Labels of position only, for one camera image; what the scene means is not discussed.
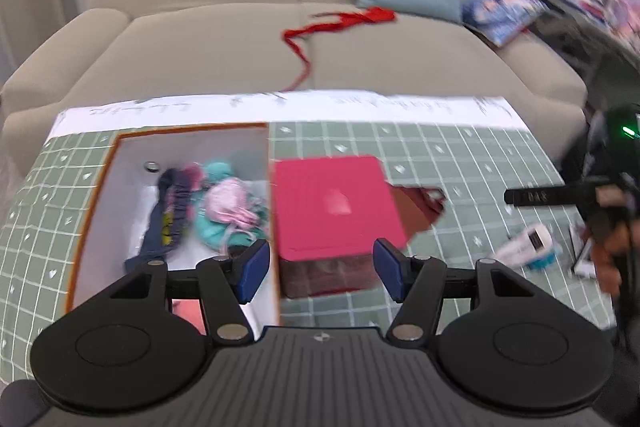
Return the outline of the person right hand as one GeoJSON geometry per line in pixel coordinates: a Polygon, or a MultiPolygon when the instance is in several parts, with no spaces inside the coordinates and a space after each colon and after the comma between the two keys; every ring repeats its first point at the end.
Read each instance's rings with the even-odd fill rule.
{"type": "Polygon", "coordinates": [[[634,198],[629,192],[610,184],[596,188],[599,209],[588,220],[594,239],[591,259],[602,293],[617,305],[623,289],[623,274],[617,261],[627,259],[639,246],[639,218],[630,210],[634,198]]]}

